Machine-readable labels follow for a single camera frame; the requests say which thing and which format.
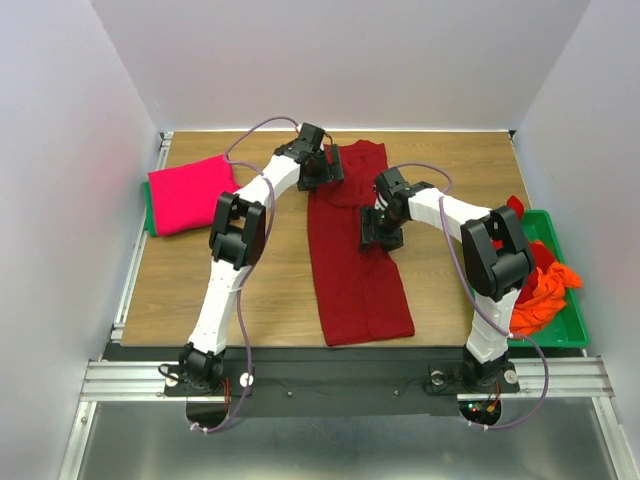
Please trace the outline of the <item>dark red t-shirt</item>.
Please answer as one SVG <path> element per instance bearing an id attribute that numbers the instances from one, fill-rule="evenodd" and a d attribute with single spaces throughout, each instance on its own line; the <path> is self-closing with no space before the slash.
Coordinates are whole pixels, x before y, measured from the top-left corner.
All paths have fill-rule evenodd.
<path id="1" fill-rule="evenodd" d="M 415 334 L 395 262 L 378 246 L 362 252 L 360 210 L 375 202 L 374 177 L 388 167 L 383 144 L 341 146 L 344 180 L 309 193 L 307 220 L 319 319 L 330 347 Z"/>

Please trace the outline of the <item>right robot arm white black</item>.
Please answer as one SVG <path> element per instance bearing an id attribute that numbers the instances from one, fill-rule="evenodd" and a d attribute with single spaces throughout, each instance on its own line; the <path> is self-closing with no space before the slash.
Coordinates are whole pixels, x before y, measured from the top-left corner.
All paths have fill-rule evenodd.
<path id="1" fill-rule="evenodd" d="M 389 252 L 403 246 L 409 221 L 441 230 L 473 306 L 472 327 L 462 358 L 430 370 L 438 392 L 482 390 L 502 381 L 508 370 L 508 341 L 516 301 L 535 269 L 534 255 L 516 211 L 489 209 L 458 200 L 428 182 L 410 184 L 398 168 L 374 179 L 376 202 L 360 211 L 360 248 Z"/>

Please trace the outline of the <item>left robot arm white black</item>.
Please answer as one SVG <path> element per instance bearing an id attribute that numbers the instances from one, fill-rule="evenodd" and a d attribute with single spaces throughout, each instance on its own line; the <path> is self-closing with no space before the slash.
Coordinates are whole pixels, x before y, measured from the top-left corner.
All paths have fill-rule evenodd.
<path id="1" fill-rule="evenodd" d="M 209 237 L 211 270 L 196 325 L 167 378 L 191 384 L 199 393 L 215 392 L 222 382 L 234 304 L 260 260 L 275 217 L 277 199 L 295 186 L 312 191 L 340 182 L 344 173 L 338 148 L 324 145 L 330 135 L 309 123 L 295 127 L 296 137 L 275 148 L 264 168 L 244 162 L 256 173 L 234 193 L 222 193 L 216 204 Z"/>

